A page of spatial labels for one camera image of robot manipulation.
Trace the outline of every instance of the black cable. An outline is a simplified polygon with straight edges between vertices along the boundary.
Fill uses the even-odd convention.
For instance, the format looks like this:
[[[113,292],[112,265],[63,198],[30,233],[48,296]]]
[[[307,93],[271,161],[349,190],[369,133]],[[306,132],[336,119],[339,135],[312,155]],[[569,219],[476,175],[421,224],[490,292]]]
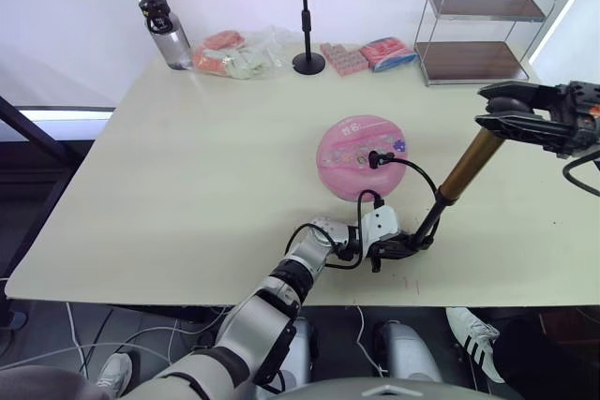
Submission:
[[[365,190],[361,191],[361,193],[358,195],[358,201],[356,202],[356,215],[357,215],[357,222],[358,222],[358,245],[359,245],[358,259],[356,260],[356,262],[354,262],[352,264],[347,264],[347,265],[325,264],[325,267],[329,267],[331,269],[341,269],[344,271],[349,271],[351,269],[357,268],[360,265],[360,263],[363,262],[363,227],[362,227],[361,203],[362,203],[362,200],[363,200],[363,197],[365,196],[365,194],[370,194],[371,196],[373,196],[374,201],[376,201],[376,202],[382,201],[382,196],[379,193],[373,191],[372,189],[365,189]],[[285,252],[283,253],[284,255],[288,254],[288,252],[290,251],[290,247],[292,246],[293,240],[298,235],[298,233],[302,229],[305,229],[305,228],[315,229],[320,234],[322,234],[327,239],[327,241],[329,241],[329,244],[331,245],[332,248],[335,248],[336,243],[333,240],[333,238],[329,235],[329,233],[327,233],[327,231],[323,230],[319,226],[316,226],[315,224],[306,223],[306,224],[302,224],[300,227],[298,227],[292,233],[292,237],[288,241],[288,244],[285,246]]]
[[[306,224],[302,224],[300,227],[298,227],[292,233],[292,237],[290,238],[290,241],[288,241],[288,244],[285,246],[285,251],[283,252],[284,255],[288,254],[288,252],[290,251],[290,247],[292,246],[293,240],[296,238],[296,236],[298,235],[298,233],[300,231],[302,231],[303,229],[314,229],[314,230],[318,231],[320,234],[322,234],[324,236],[324,238],[327,241],[329,241],[329,244],[331,245],[331,248],[336,248],[336,242],[333,240],[333,238],[329,235],[329,233],[327,231],[323,230],[318,225],[306,223]]]
[[[598,189],[591,187],[589,185],[586,185],[583,182],[580,182],[580,180],[578,180],[573,175],[571,175],[571,170],[573,170],[574,168],[581,166],[582,164],[588,163],[590,161],[594,161],[597,158],[600,158],[600,150],[598,150],[596,152],[591,152],[590,154],[583,156],[579,159],[576,159],[575,161],[571,161],[569,164],[564,166],[564,168],[562,168],[562,175],[564,175],[564,178],[566,178],[568,182],[572,183],[573,185],[577,186],[578,188],[581,188],[584,191],[589,192],[590,194],[592,194],[596,197],[600,197],[600,191]]]
[[[387,164],[387,163],[403,164],[404,166],[408,166],[409,168],[416,170],[419,173],[419,175],[421,175],[425,179],[425,181],[429,185],[429,188],[431,189],[431,192],[433,193],[433,196],[435,197],[435,193],[437,191],[437,188],[435,187],[435,183],[433,183],[433,180],[431,180],[431,177],[429,177],[428,173],[425,172],[424,170],[422,170],[418,165],[414,164],[412,161],[409,161],[408,159],[389,158],[389,157],[383,158],[382,165]],[[438,217],[438,220],[436,220],[435,224],[433,224],[433,227],[431,228],[431,232],[429,233],[429,235],[427,236],[426,239],[433,240],[433,237],[435,236],[435,233],[437,232],[439,225],[440,225],[440,218]]]
[[[218,325],[219,325],[219,323],[218,323],[218,320],[217,320],[218,316],[226,317],[227,315],[226,315],[226,314],[217,314],[217,317],[213,319],[213,321],[214,321],[215,323],[214,323],[214,324],[212,324],[212,325],[210,326],[210,328],[208,328],[208,329],[206,329],[206,330],[203,330],[203,331],[202,331],[202,333],[206,333],[206,332],[208,332],[209,330],[212,330],[214,327],[216,327],[216,326],[218,326]],[[134,339],[137,339],[137,337],[138,337],[140,334],[141,334],[140,332],[137,332],[137,333],[133,334],[132,336],[130,336],[128,339],[126,339],[125,341],[123,341],[123,344],[121,344],[121,345],[120,345],[120,346],[117,348],[117,350],[115,350],[113,353],[118,353],[118,352],[119,352],[119,351],[120,351],[120,350],[121,350],[123,347],[127,347],[127,346],[128,346],[128,343],[129,343],[130,341],[133,341]]]
[[[114,309],[111,308],[111,310],[109,311],[109,314],[107,314],[106,317],[104,318],[104,320],[102,320],[102,323],[100,324],[100,328],[98,328],[96,337],[94,338],[94,342],[92,342],[92,344],[95,344],[98,342],[98,339],[100,338],[100,335],[102,334],[102,331],[104,330],[104,327],[106,326],[106,322],[109,321],[109,319],[113,315],[113,312],[114,312]],[[96,349],[95,347],[91,347],[89,349],[89,351],[87,352],[87,355],[83,359],[83,364],[80,366],[78,373],[81,373],[83,370],[83,367],[90,363],[90,361],[92,360],[92,356],[94,355],[95,349]]]
[[[220,311],[215,311],[214,306],[209,306],[208,309],[210,309],[215,314],[227,316],[232,311],[233,306],[224,306],[223,308],[221,308]],[[208,330],[205,330],[200,334],[193,334],[193,336],[185,333],[178,334],[179,340],[181,341],[181,345],[183,346],[183,348],[188,348],[189,351],[197,350],[200,348],[207,349],[214,347],[215,342],[217,341],[217,334],[213,331],[213,327],[210,327]],[[207,334],[210,335],[210,343],[205,343],[201,345],[201,339]],[[188,339],[190,337],[194,339],[195,344],[190,345],[190,343],[188,342]]]

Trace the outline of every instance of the wooden shelf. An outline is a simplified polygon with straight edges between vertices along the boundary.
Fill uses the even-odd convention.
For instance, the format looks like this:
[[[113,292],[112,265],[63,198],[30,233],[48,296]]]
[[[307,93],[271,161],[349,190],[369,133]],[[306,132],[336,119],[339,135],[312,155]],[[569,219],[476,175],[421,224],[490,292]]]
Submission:
[[[438,19],[543,22],[546,15],[533,0],[429,0]]]
[[[427,84],[528,80],[529,76],[501,41],[417,42]]]

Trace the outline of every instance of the metal shelf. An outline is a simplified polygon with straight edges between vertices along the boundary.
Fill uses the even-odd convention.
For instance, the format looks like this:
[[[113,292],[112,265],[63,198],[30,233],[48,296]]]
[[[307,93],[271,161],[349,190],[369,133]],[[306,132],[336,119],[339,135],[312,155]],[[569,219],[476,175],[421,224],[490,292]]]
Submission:
[[[528,80],[503,41],[417,42],[427,84]]]
[[[414,49],[426,84],[528,80],[520,62],[555,5],[556,0],[425,0]],[[476,21],[507,25],[468,23]],[[438,28],[444,30],[436,37]],[[516,54],[511,49],[524,51]]]
[[[543,22],[546,15],[533,0],[429,0],[438,19]]]

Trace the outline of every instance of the water bottle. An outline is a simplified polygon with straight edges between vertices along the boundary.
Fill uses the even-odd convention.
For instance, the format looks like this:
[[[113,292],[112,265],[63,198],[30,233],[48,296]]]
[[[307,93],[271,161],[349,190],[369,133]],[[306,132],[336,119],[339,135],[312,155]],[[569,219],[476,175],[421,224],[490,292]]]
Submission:
[[[171,69],[192,68],[191,48],[179,19],[169,8],[167,0],[141,0],[140,9],[146,27]]]

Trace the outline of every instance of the black stripe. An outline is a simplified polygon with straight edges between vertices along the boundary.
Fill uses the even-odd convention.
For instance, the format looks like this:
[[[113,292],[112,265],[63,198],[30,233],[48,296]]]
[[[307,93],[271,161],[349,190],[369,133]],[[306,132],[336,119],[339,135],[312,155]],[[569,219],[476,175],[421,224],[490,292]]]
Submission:
[[[246,362],[225,347],[212,347],[208,350],[196,350],[194,355],[204,355],[219,362],[232,378],[234,388],[237,388],[242,382],[250,376],[250,370]]]
[[[184,374],[182,372],[171,372],[170,374],[167,374],[162,378],[168,378],[168,377],[184,379],[185,381],[187,381],[189,383],[190,389],[192,391],[194,391],[196,394],[198,394],[198,396],[202,400],[210,400],[210,397],[206,394],[206,392],[204,391],[204,389],[202,388],[200,383],[198,383],[198,381],[196,381],[196,378],[194,378],[188,374]]]

